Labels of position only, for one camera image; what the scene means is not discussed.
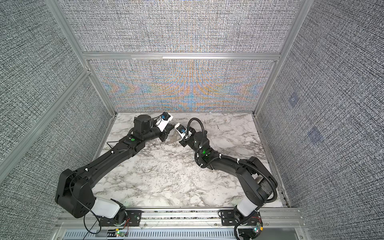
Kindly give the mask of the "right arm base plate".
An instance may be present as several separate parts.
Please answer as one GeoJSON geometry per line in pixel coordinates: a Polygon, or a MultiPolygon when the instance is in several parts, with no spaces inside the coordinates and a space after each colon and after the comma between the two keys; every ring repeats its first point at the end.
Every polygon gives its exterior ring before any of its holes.
{"type": "Polygon", "coordinates": [[[244,219],[247,218],[245,222],[241,223],[241,226],[256,226],[260,224],[263,226],[263,221],[258,211],[252,211],[249,216],[243,216],[238,210],[219,210],[218,215],[220,217],[221,223],[223,226],[235,226],[244,219]]]}

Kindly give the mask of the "aluminium enclosure frame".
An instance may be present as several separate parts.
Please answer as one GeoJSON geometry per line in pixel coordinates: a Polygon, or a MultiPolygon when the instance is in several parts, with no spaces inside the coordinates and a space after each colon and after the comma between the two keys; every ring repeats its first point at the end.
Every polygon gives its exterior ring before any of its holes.
{"type": "Polygon", "coordinates": [[[119,52],[84,52],[77,40],[72,27],[70,26],[65,14],[57,1],[46,1],[50,12],[63,31],[69,42],[71,49],[79,59],[83,70],[79,76],[64,90],[60,97],[48,108],[41,118],[32,126],[26,135],[10,151],[10,153],[1,162],[1,181],[4,181],[12,169],[19,163],[24,154],[29,150],[44,129],[55,118],[62,107],[71,98],[74,92],[86,78],[91,82],[107,108],[112,118],[116,115],[116,109],[109,98],[107,91],[102,86],[101,81],[96,76],[93,67],[88,63],[92,59],[117,59],[117,60],[274,60],[276,63],[271,70],[271,74],[266,81],[262,92],[256,103],[253,115],[256,117],[268,97],[274,82],[279,75],[280,70],[287,59],[293,43],[302,27],[306,16],[313,5],[313,1],[302,1],[300,8],[294,18],[294,21],[288,31],[282,49],[279,53],[119,53],[119,52]]]}

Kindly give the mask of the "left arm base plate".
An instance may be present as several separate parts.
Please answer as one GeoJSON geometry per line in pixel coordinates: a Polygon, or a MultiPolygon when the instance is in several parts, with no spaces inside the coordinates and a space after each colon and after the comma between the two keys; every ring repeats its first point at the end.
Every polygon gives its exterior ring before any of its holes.
{"type": "Polygon", "coordinates": [[[100,217],[102,227],[138,227],[142,218],[141,210],[125,210],[120,211],[113,219],[100,217]]]}

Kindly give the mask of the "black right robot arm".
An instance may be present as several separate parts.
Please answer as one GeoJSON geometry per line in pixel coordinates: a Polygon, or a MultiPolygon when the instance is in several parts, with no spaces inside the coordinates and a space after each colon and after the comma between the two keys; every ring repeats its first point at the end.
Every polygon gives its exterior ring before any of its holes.
{"type": "Polygon", "coordinates": [[[245,197],[236,205],[236,210],[243,217],[277,199],[278,183],[258,158],[238,159],[222,155],[211,148],[203,132],[187,134],[185,130],[177,130],[177,133],[182,138],[180,144],[194,150],[195,162],[200,168],[222,171],[237,177],[245,197]]]}

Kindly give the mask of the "aluminium front rail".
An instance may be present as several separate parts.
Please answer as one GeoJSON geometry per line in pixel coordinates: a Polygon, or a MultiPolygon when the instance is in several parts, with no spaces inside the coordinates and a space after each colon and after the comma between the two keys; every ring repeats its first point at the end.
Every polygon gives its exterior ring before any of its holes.
{"type": "MultiPolygon", "coordinates": [[[[233,240],[231,208],[129,208],[132,220],[122,227],[101,227],[87,215],[62,213],[51,240],[233,240]]],[[[295,208],[260,209],[264,229],[259,240],[309,240],[308,226],[295,208]]]]}

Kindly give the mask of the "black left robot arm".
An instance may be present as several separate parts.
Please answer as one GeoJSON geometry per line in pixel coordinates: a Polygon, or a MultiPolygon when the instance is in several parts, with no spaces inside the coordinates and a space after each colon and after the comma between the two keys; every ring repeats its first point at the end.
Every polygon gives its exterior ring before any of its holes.
{"type": "Polygon", "coordinates": [[[126,208],[115,200],[106,200],[94,195],[93,187],[110,171],[138,154],[146,142],[166,140],[175,127],[171,124],[173,116],[167,112],[159,117],[139,115],[134,126],[114,147],[91,163],[77,170],[64,170],[59,177],[55,201],[75,218],[91,213],[122,225],[127,219],[126,208]]]}

